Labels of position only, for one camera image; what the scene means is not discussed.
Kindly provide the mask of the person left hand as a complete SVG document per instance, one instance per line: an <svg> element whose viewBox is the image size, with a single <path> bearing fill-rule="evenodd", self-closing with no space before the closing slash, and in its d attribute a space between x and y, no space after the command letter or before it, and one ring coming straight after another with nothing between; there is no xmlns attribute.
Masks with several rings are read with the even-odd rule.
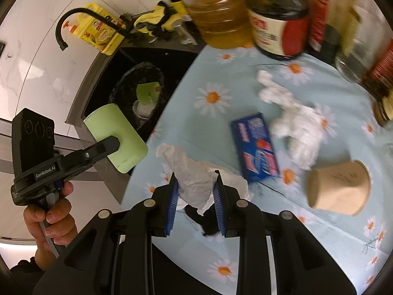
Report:
<svg viewBox="0 0 393 295"><path fill-rule="evenodd" d="M72 192L73 184L66 181L61 190L61 198L48 212L36 205L26 207L23 212L27 230L37 245L35 262L43 271L48 270L56 261L46 237L52 238L57 245L65 246L78 234L75 219L70 215L71 203L67 199Z"/></svg>

